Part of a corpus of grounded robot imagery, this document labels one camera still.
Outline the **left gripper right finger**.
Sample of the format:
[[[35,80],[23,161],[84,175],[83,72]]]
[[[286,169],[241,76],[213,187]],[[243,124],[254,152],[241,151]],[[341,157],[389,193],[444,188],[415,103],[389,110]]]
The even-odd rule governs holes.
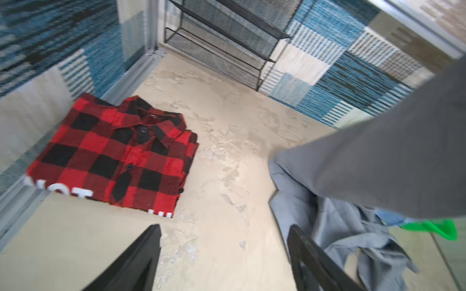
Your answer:
[[[287,238],[292,274],[298,291],[361,291],[303,230],[290,227]]]

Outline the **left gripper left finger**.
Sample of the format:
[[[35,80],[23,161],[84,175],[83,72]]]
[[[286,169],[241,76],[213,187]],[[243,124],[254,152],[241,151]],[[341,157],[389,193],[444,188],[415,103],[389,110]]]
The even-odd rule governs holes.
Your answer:
[[[151,291],[160,258],[161,228],[150,225],[86,291]]]

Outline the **grey long sleeve shirt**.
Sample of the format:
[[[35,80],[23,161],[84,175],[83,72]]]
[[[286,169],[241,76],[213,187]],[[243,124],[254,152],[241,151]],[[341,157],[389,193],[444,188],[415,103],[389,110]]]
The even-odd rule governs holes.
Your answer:
[[[296,224],[362,291],[404,291],[417,267],[376,209],[421,221],[466,214],[465,59],[375,118],[277,152],[269,173],[287,253]]]

